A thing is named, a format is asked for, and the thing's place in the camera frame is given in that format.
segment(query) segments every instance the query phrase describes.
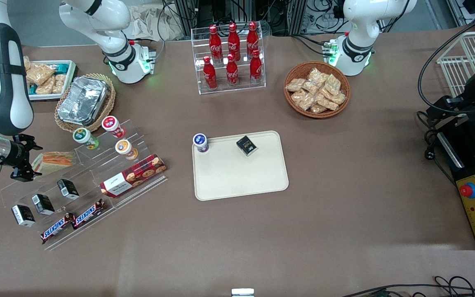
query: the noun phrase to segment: white tray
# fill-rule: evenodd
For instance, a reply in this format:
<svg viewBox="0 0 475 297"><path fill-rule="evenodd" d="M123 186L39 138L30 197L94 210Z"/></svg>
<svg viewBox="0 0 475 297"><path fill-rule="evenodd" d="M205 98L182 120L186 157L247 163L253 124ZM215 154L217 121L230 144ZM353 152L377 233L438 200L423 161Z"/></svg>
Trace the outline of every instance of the white tray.
<svg viewBox="0 0 475 297"><path fill-rule="evenodd" d="M245 156L236 142L247 135L258 147ZM289 186L280 135L276 131L208 139L209 150L192 145L195 196L214 200L283 191Z"/></svg>
<svg viewBox="0 0 475 297"><path fill-rule="evenodd" d="M31 63L43 63L47 65L69 64L69 68L67 69L66 80L63 83L62 92L60 94L34 94L28 96L30 101L52 100L62 98L63 93L65 93L69 85L71 85L72 79L74 77L74 70L76 70L76 64L71 60L31 61Z"/></svg>

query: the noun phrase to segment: white wire rack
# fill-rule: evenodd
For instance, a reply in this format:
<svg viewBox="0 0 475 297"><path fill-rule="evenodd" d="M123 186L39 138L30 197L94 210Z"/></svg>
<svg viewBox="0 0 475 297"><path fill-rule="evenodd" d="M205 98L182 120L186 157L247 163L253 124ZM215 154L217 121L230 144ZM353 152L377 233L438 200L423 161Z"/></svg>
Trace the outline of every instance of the white wire rack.
<svg viewBox="0 0 475 297"><path fill-rule="evenodd" d="M443 69L452 96L464 90L465 83L475 73L475 32L462 34L437 59Z"/></svg>

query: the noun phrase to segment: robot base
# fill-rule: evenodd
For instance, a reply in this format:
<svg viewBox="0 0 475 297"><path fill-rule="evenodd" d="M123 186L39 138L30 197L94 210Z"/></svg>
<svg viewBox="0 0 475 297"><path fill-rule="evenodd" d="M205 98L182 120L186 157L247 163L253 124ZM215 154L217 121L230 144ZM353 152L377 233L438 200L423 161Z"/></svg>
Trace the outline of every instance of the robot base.
<svg viewBox="0 0 475 297"><path fill-rule="evenodd" d="M358 57L360 57L360 60L358 62L353 62L350 56L348 56L343 48L343 41L345 40L345 36L340 36L337 39L337 44L338 44L338 53L337 53L337 59L336 59L336 68L338 68L342 73L346 76L353 76L353 75L358 75L359 73L362 72L364 67L367 65L368 59L371 56L368 54L366 57L360 55L356 56L355 60L358 60Z"/></svg>
<svg viewBox="0 0 475 297"><path fill-rule="evenodd" d="M146 75L153 74L155 69L155 51L149 51L147 47L138 44L133 45L135 57L126 69L115 69L111 62L111 70L113 74L123 83L138 83Z"/></svg>

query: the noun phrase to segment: cup lid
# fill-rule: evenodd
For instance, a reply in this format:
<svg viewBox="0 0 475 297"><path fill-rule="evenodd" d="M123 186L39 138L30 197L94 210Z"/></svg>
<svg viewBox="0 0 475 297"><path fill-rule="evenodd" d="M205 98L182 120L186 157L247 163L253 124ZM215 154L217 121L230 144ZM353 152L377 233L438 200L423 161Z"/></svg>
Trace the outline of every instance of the cup lid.
<svg viewBox="0 0 475 297"><path fill-rule="evenodd" d="M194 145L195 146L203 146L206 144L206 135L203 133L197 133L194 136Z"/></svg>
<svg viewBox="0 0 475 297"><path fill-rule="evenodd" d="M91 138L91 132L85 128L78 128L73 132L73 139L77 143L86 143Z"/></svg>
<svg viewBox="0 0 475 297"><path fill-rule="evenodd" d="M117 153L125 155L132 150L132 144L125 139L119 140L115 145L115 150Z"/></svg>
<svg viewBox="0 0 475 297"><path fill-rule="evenodd" d="M118 120L114 116L107 116L102 120L102 128L108 132L116 130L118 126Z"/></svg>

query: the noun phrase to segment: wicker basket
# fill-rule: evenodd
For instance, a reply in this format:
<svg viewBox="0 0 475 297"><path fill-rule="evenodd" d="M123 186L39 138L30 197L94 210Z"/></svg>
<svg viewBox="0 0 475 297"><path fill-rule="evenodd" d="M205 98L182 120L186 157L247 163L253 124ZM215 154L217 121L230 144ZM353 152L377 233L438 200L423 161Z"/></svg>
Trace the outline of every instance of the wicker basket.
<svg viewBox="0 0 475 297"><path fill-rule="evenodd" d="M109 115L111 110L113 110L113 106L115 105L115 88L113 87L113 82L111 82L111 79L109 79L105 75L98 74L98 73L91 73L91 74L83 75L83 77L89 77L89 78L95 78L95 79L103 80L109 86L107 96L104 99L104 102L102 104L102 109L100 111L100 115L94 121L94 123L90 124L89 126L85 126L85 128L87 128L88 130L90 130L92 132L92 131L100 128L100 126L102 125L102 120ZM76 130L78 128L82 128L84 126L62 122L60 120L60 118L58 117L58 109L60 108L61 103L67 98L67 95L69 94L70 90L71 90L71 87L68 87L66 92L63 93L62 98L60 98L60 101L56 105L56 110L54 111L54 119L56 120L56 124L58 124L58 126L60 126L60 128L62 128L65 131L69 131L69 132L72 133L74 130Z"/></svg>
<svg viewBox="0 0 475 297"><path fill-rule="evenodd" d="M294 103L294 101L292 101L291 98L292 93L285 89L285 86L288 85L295 78L307 79L307 75L309 75L313 67L316 67L322 73L332 73L341 82L341 91L345 94L346 101L344 101L336 111L324 111L323 113L312 113L309 111L304 111L300 107L296 106L296 104ZM349 98L351 98L351 87L349 86L349 81L347 80L346 76L343 75L343 73L335 67L327 64L326 62L307 61L294 66L294 68L292 68L289 73L287 73L285 83L283 84L283 93L285 94L285 99L287 100L289 105L302 115L312 118L327 118L332 117L337 113L343 111L343 109L345 109L345 107L349 103Z"/></svg>

